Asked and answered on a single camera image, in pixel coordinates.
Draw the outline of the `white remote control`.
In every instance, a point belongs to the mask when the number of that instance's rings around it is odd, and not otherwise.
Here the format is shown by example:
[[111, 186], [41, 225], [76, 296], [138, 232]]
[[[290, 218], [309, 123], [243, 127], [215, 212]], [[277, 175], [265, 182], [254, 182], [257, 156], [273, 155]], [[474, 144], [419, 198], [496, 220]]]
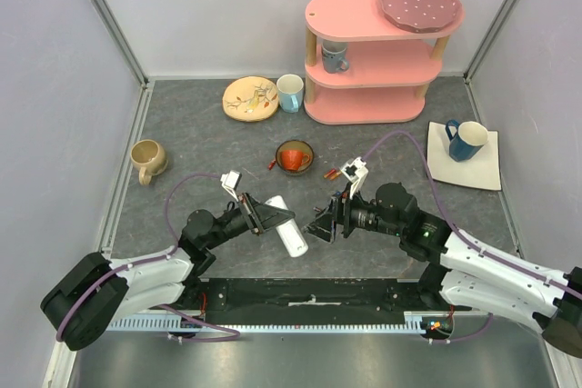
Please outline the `white remote control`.
[[[276, 195], [269, 198], [266, 201], [266, 204], [280, 209], [288, 209], [286, 202], [281, 195]], [[290, 219], [284, 224], [280, 224], [276, 228], [276, 231], [290, 257], [297, 258], [304, 255], [308, 251], [306, 240], [301, 234], [294, 219]]]

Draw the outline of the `pink three-tier shelf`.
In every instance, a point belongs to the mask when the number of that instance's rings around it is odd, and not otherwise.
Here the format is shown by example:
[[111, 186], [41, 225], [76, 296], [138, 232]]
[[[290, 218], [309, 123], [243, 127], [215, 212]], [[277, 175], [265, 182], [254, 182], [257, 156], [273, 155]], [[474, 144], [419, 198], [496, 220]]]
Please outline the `pink three-tier shelf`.
[[[321, 124], [403, 123], [420, 115], [430, 84], [442, 70], [449, 37], [462, 15], [427, 34], [401, 30], [384, 17], [379, 0], [311, 0], [306, 19], [307, 114]], [[325, 71], [324, 40], [348, 44], [349, 69]]]

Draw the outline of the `grey mug on shelf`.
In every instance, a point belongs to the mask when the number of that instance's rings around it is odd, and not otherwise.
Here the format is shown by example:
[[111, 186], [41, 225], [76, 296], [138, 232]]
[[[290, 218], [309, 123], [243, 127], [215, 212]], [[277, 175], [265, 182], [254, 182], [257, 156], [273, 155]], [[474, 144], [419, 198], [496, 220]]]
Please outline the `grey mug on shelf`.
[[330, 74], [343, 73], [349, 69], [346, 59], [348, 44], [324, 40], [321, 44], [322, 62], [326, 72]]

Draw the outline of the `light blue mug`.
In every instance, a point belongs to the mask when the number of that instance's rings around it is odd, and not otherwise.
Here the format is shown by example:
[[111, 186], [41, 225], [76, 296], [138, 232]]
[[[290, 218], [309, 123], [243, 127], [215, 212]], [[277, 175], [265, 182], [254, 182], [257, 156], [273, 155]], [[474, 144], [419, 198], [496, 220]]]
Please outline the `light blue mug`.
[[288, 113], [297, 113], [303, 103], [303, 79], [299, 75], [282, 75], [277, 79], [276, 87], [281, 109]]

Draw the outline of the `yellow floral plate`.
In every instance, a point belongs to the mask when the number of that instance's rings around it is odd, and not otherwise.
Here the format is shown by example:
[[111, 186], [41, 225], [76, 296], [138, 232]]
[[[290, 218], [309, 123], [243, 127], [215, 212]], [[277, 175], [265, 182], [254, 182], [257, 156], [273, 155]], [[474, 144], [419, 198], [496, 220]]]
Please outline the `yellow floral plate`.
[[262, 76], [236, 79], [224, 91], [224, 113], [237, 121], [252, 123], [266, 120], [279, 108], [276, 85]]

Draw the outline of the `dark blue mug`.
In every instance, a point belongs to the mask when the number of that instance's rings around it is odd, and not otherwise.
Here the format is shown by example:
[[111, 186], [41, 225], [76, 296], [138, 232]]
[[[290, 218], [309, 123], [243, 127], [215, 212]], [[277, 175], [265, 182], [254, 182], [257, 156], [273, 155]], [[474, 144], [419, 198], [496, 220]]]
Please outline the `dark blue mug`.
[[449, 140], [448, 154], [456, 162], [470, 160], [488, 142], [488, 130], [475, 121], [449, 120], [445, 123], [445, 132]]

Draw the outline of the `pink dotted plate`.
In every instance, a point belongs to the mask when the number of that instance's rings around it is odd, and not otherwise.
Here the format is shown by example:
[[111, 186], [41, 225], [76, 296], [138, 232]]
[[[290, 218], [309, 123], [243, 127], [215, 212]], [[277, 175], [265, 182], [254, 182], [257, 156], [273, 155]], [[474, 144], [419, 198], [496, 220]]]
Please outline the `pink dotted plate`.
[[417, 34], [441, 31], [462, 15], [460, 0], [379, 0], [379, 7], [390, 24]]

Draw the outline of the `red orange battery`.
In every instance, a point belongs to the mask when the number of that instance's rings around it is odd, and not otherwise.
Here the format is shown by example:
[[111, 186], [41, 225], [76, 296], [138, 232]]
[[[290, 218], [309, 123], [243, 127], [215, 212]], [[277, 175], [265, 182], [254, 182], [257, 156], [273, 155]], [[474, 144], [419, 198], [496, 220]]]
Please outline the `red orange battery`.
[[327, 173], [325, 173], [323, 177], [325, 179], [327, 179], [327, 178], [333, 176], [335, 173], [337, 173], [337, 170], [336, 170], [336, 168], [333, 168], [330, 171], [328, 171]]

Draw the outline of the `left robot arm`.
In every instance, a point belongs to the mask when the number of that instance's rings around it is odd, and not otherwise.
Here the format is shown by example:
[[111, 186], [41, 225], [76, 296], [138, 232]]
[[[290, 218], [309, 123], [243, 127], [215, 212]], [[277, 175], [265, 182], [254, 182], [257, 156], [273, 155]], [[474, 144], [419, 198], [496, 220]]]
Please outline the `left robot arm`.
[[129, 315], [172, 303], [192, 308], [200, 295], [199, 278], [216, 259], [212, 249], [245, 232], [263, 234], [294, 217], [247, 193], [220, 216], [195, 210], [176, 245], [163, 251], [125, 260], [108, 260], [100, 252], [84, 256], [44, 297], [40, 310], [57, 340], [79, 351]]

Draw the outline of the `beige mug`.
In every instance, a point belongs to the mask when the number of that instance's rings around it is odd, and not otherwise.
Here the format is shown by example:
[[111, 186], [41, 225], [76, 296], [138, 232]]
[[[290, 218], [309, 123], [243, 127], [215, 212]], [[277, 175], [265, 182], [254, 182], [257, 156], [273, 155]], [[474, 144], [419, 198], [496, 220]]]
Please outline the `beige mug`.
[[138, 182], [141, 185], [149, 185], [152, 179], [162, 174], [168, 166], [165, 148], [151, 139], [135, 143], [130, 151], [130, 159], [138, 172]]

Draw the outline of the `white square plate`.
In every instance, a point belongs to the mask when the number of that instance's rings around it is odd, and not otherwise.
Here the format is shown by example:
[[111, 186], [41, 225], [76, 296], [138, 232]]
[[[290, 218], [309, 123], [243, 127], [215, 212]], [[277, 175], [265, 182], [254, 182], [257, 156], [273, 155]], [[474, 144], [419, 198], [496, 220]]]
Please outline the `white square plate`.
[[439, 182], [499, 192], [498, 132], [489, 131], [487, 143], [466, 161], [456, 162], [448, 152], [450, 140], [446, 126], [431, 121], [428, 125], [426, 159], [434, 179]]

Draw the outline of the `orange cup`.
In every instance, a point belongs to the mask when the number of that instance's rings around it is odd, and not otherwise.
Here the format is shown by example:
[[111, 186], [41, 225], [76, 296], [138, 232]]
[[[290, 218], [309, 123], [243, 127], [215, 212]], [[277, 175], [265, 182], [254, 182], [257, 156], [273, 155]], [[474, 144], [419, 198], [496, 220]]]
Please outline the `orange cup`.
[[280, 164], [288, 172], [298, 172], [302, 166], [310, 164], [312, 158], [298, 149], [287, 149], [280, 153]]

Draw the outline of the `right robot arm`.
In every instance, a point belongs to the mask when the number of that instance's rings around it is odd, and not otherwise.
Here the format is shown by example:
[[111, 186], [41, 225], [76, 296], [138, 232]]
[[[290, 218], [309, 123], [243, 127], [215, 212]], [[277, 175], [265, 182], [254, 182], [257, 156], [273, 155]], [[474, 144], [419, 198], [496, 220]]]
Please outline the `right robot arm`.
[[356, 229], [394, 236], [427, 264], [416, 287], [425, 308], [469, 307], [520, 323], [573, 357], [581, 355], [581, 270], [532, 264], [485, 244], [421, 210], [402, 184], [383, 184], [373, 200], [348, 189], [333, 194], [305, 232], [332, 243]]

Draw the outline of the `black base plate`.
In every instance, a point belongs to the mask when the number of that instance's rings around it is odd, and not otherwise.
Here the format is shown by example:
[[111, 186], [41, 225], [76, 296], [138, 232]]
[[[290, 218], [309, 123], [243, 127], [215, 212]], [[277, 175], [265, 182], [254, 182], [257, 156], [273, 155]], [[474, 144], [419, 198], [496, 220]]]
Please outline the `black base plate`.
[[210, 278], [190, 283], [178, 310], [205, 311], [215, 324], [264, 322], [398, 322], [405, 312], [448, 312], [416, 280]]

